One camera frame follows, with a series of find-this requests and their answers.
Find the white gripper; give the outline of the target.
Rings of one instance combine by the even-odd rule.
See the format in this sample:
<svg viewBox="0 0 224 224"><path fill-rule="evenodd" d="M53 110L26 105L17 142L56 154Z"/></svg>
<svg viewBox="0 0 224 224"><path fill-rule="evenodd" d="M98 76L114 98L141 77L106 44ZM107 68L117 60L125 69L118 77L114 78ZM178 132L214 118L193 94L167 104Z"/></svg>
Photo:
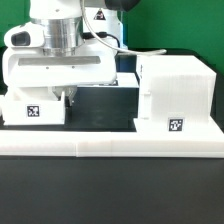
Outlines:
<svg viewBox="0 0 224 224"><path fill-rule="evenodd" d="M10 29L4 37L3 77L9 87L53 87L60 100L68 88L73 104L77 85L110 84L116 79L115 51L82 38L77 21L37 21Z"/></svg>

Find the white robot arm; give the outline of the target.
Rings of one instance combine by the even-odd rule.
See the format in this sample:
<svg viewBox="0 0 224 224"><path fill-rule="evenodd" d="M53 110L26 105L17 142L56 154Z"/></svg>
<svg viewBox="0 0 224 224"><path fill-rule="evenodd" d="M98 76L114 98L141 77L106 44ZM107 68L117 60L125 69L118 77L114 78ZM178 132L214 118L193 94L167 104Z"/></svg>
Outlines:
<svg viewBox="0 0 224 224"><path fill-rule="evenodd" d="M79 85L111 84L119 50L91 29L85 9L129 11L140 0L30 0L30 21L4 36L4 102L65 101Z"/></svg>

